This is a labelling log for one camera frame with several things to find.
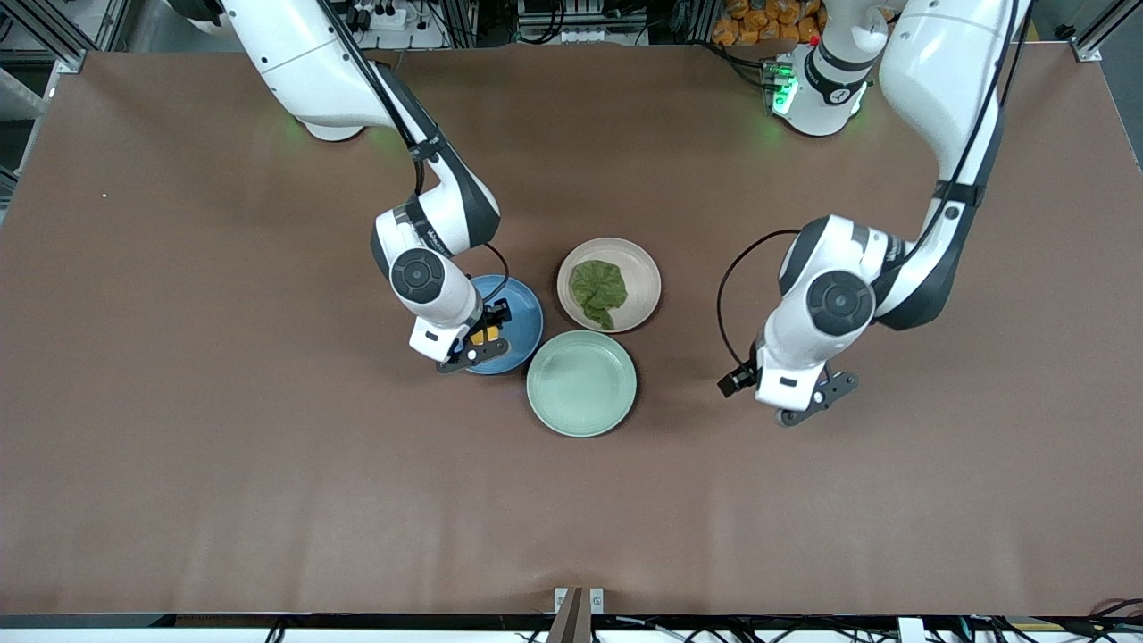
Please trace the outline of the green lettuce leaf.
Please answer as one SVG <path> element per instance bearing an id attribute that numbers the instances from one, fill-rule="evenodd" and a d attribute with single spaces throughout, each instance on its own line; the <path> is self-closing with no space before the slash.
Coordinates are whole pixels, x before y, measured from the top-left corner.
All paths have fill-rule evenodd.
<path id="1" fill-rule="evenodd" d="M 612 310 L 621 308 L 629 294 L 618 265 L 588 260 L 572 270 L 572 296 L 585 318 L 605 332 L 613 332 Z"/>

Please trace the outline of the blue plate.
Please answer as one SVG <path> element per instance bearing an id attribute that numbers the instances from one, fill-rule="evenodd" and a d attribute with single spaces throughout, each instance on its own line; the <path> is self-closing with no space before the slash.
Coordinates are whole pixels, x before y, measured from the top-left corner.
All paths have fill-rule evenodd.
<path id="1" fill-rule="evenodd" d="M 509 351 L 499 357 L 470 367 L 469 372 L 481 375 L 507 373 L 519 369 L 538 349 L 546 329 L 546 319 L 538 297 L 523 282 L 509 278 L 491 302 L 505 298 L 512 318 L 501 329 L 501 337 L 509 343 Z"/>

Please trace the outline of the mint green plate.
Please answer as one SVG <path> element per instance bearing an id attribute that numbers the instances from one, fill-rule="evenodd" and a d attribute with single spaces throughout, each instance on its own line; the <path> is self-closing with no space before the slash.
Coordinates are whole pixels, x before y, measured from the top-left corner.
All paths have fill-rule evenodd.
<path id="1" fill-rule="evenodd" d="M 634 362 L 609 335 L 572 330 L 543 343 L 528 367 L 531 412 L 566 437 L 607 434 L 634 405 L 639 379 Z"/>

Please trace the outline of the beige pink plate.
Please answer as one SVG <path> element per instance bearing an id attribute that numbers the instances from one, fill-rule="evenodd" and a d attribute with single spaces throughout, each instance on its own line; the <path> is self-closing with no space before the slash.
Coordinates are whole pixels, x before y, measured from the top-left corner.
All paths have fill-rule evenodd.
<path id="1" fill-rule="evenodd" d="M 618 310 L 612 310 L 613 332 L 605 332 L 584 316 L 572 296 L 572 270 L 580 262 L 601 260 L 618 265 L 628 289 L 628 300 Z M 652 256 L 640 246 L 622 238 L 596 238 L 572 249 L 555 274 L 555 296 L 572 321 L 588 330 L 604 333 L 622 333 L 634 330 L 652 316 L 660 304 L 662 281 L 660 270 Z"/>

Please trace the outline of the white power strip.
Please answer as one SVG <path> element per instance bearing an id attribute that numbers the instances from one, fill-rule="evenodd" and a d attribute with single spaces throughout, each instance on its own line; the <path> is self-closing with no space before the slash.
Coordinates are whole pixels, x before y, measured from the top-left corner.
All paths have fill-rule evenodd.
<path id="1" fill-rule="evenodd" d="M 366 50 L 434 50 L 453 41 L 427 0 L 339 0 L 355 45 Z"/>

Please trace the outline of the bag of oranges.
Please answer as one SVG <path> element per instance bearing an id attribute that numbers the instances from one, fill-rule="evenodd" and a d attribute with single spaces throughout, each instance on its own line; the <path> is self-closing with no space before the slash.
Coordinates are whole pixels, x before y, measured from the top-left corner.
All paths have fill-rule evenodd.
<path id="1" fill-rule="evenodd" d="M 822 0 L 724 0 L 710 41 L 725 47 L 780 39 L 816 45 L 828 21 Z"/>

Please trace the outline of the metal table edge bracket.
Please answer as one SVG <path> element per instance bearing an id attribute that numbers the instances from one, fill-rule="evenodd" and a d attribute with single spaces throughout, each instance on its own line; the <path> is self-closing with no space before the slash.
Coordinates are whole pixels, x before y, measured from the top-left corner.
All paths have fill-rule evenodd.
<path id="1" fill-rule="evenodd" d="M 593 618 L 605 613 L 605 590 L 560 587 L 554 590 L 555 618 L 546 643 L 597 643 Z"/>

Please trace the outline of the aluminium frame profile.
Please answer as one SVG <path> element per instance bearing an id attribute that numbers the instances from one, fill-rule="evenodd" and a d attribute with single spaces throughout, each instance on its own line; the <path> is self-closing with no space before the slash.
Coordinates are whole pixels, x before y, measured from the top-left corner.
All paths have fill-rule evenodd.
<path id="1" fill-rule="evenodd" d="M 1072 31 L 1068 41 L 1076 61 L 1101 62 L 1101 47 L 1106 45 L 1135 13 L 1143 13 L 1143 0 L 1081 0 L 1069 23 Z"/>
<path id="2" fill-rule="evenodd" d="M 126 45 L 142 0 L 0 0 L 0 63 L 61 63 L 80 70 L 88 53 Z"/>

